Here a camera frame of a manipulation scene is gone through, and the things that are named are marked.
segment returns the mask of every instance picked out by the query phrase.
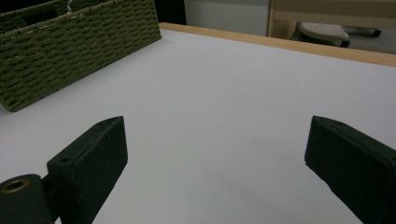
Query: white table surface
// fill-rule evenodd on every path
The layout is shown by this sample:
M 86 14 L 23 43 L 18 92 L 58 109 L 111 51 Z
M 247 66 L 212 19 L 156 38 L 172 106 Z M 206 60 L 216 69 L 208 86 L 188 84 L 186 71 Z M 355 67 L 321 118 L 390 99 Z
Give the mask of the white table surface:
M 16 113 L 0 181 L 123 115 L 129 163 L 94 223 L 360 223 L 304 164 L 313 115 L 396 147 L 396 68 L 162 30 Z

